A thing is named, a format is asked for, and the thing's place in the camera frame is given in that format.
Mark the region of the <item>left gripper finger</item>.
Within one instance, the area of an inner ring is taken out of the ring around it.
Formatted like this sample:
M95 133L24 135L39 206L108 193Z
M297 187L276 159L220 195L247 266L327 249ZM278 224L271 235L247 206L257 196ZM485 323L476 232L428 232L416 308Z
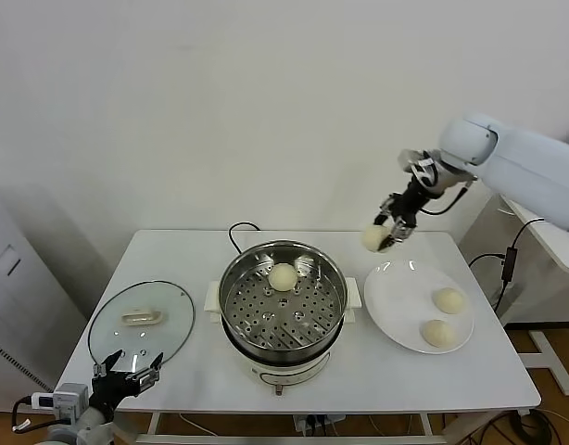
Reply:
M101 379L113 371L113 367L121 357L121 350L108 355L101 363L95 363L93 368L93 379Z
M130 373L126 381L137 389L149 389L159 381L160 369L163 363L164 353L161 352L150 365L140 371Z

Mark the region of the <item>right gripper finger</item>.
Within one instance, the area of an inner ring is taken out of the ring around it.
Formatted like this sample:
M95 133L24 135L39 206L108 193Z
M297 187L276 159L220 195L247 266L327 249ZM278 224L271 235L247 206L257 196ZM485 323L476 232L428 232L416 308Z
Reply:
M416 225L406 222L402 218L395 219L392 223L385 222L383 225L383 238L379 244L379 251L384 252L395 245L406 241L414 231Z
M377 226L394 227L397 219L398 195L389 195L379 207L379 212L373 220Z

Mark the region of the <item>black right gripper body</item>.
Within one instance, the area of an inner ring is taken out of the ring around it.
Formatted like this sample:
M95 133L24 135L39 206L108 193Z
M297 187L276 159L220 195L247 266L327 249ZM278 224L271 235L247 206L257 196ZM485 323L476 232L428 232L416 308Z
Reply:
M390 206L390 211L394 222L416 225L416 214L433 198L433 194L417 179L411 178L403 193L394 193L391 197L393 203Z

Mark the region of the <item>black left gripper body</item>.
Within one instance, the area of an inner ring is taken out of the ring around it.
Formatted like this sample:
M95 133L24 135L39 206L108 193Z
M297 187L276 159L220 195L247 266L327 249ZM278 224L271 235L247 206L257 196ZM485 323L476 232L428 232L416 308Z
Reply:
M92 390L91 407L98 411L115 411L124 399L140 394L140 384L131 373L109 371L105 376L92 379Z

